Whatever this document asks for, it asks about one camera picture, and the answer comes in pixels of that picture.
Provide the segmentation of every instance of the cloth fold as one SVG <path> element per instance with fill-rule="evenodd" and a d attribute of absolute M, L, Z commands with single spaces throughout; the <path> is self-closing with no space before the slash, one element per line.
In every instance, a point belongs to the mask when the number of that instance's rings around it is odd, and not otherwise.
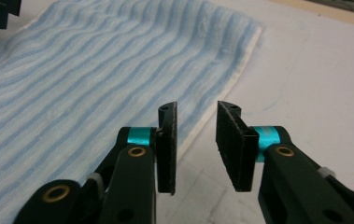
<path fill-rule="evenodd" d="M 183 152 L 261 30 L 206 1 L 86 0 L 0 40 L 0 223 L 51 180 L 84 183 L 121 127 L 158 126 L 165 103 L 178 101 Z"/>

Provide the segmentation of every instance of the screw hole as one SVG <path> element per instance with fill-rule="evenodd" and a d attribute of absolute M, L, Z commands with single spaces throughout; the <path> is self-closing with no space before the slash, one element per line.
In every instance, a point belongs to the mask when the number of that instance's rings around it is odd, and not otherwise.
<path fill-rule="evenodd" d="M 278 154 L 286 156 L 286 157 L 292 157 L 295 155 L 295 152 L 293 152 L 292 149 L 287 148 L 287 147 L 278 147 L 278 148 L 276 148 L 276 152 Z"/>
<path fill-rule="evenodd" d="M 337 212 L 333 210 L 325 210 L 324 215 L 326 218 L 328 218 L 330 221 L 333 222 L 343 222 L 342 216 L 340 216 Z"/>
<path fill-rule="evenodd" d="M 131 209 L 123 209 L 118 213 L 118 221 L 127 222 L 133 219 L 134 211 Z"/>
<path fill-rule="evenodd" d="M 145 154 L 146 150 L 142 147 L 133 147 L 130 150 L 128 150 L 128 154 L 131 157 L 141 157 Z"/>
<path fill-rule="evenodd" d="M 69 194 L 70 188 L 66 185 L 55 186 L 43 194 L 42 200 L 45 203 L 56 203 Z"/>

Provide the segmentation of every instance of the cyan spacer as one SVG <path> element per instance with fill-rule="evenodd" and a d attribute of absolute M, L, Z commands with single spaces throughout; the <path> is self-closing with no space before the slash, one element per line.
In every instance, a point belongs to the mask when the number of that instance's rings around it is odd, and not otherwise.
<path fill-rule="evenodd" d="M 149 146 L 151 128 L 130 128 L 127 144 Z"/>
<path fill-rule="evenodd" d="M 257 161 L 264 162 L 264 151 L 272 144 L 281 143 L 281 139 L 278 131 L 273 126 L 256 126 L 253 128 L 259 134 L 259 154 Z"/>

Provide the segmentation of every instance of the black mechanical arm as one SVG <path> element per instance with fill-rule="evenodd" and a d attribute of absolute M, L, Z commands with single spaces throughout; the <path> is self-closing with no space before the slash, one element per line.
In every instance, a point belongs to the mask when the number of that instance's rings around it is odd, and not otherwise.
<path fill-rule="evenodd" d="M 248 127 L 241 108 L 218 103 L 217 144 L 236 191 L 251 191 L 264 161 L 259 203 L 268 224 L 354 224 L 354 191 L 320 167 L 280 126 Z"/>
<path fill-rule="evenodd" d="M 248 127 L 241 108 L 218 103 L 219 152 L 236 191 L 251 191 L 264 161 L 259 203 L 268 224 L 354 224 L 354 191 L 297 146 L 281 126 Z M 81 187 L 55 180 L 26 203 L 15 224 L 155 223 L 159 192 L 176 191 L 177 103 L 159 108 L 159 128 L 124 127 Z"/>
<path fill-rule="evenodd" d="M 159 192 L 176 191 L 177 103 L 159 108 L 159 128 L 123 127 L 116 145 L 81 187 L 55 180 L 21 209 L 15 224 L 155 223 Z"/>

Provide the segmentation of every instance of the white table surface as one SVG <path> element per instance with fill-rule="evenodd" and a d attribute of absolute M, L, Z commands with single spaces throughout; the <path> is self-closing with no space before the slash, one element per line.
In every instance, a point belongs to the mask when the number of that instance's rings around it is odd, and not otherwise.
<path fill-rule="evenodd" d="M 16 32 L 54 0 L 22 2 Z M 313 160 L 354 189 L 354 24 L 268 0 L 212 0 L 264 26 L 243 76 L 227 95 L 247 125 L 281 125 Z M 215 143 L 216 115 L 178 162 L 177 194 L 158 198 L 158 223 L 264 223 L 253 191 L 236 193 Z"/>

